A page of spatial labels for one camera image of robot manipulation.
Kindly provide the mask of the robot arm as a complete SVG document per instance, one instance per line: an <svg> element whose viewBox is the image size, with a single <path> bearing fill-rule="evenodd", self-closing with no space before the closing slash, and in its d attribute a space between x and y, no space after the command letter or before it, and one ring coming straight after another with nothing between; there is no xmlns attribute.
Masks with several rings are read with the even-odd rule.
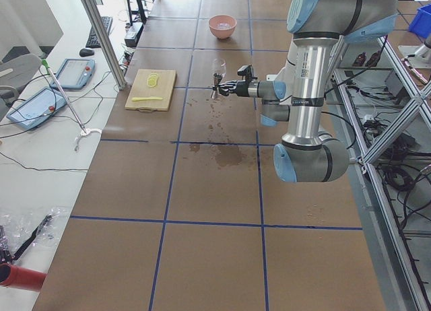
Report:
<svg viewBox="0 0 431 311"><path fill-rule="evenodd" d="M346 146L321 126L325 85L336 54L333 47L373 40L395 27L398 0L292 0L287 29L292 41L285 66L273 81L258 80L251 66L239 80L213 76L213 94L260 98L261 123L288 124L273 149L278 177L285 182L331 182L349 164Z"/></svg>

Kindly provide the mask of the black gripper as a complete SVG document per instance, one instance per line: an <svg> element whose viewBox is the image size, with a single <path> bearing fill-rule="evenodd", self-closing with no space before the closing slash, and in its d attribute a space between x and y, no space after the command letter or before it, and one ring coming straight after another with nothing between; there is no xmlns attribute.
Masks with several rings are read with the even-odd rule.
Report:
<svg viewBox="0 0 431 311"><path fill-rule="evenodd" d="M219 83L217 85L216 93L222 96L229 96L230 94L236 94L240 97L249 97L248 92L249 82L245 80L228 81Z"/></svg>

